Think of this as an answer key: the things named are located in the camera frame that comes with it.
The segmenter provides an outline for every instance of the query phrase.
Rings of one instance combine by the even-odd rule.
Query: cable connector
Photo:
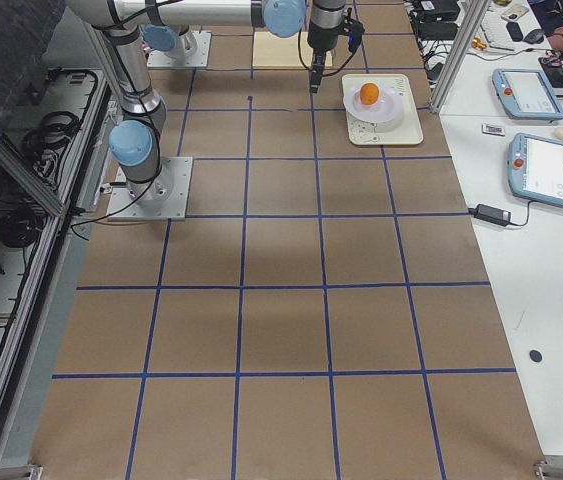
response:
[[[470,212],[470,215],[474,218],[494,223],[495,225],[500,225],[502,227],[512,225],[512,222],[510,221],[511,214],[507,210],[501,210],[500,208],[494,208],[480,203],[475,208],[469,208],[468,212]]]

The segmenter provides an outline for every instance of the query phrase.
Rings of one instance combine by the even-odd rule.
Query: white screen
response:
[[[563,145],[526,140],[525,190],[563,200]]]
[[[505,72],[522,112],[556,113],[540,77],[535,72]]]

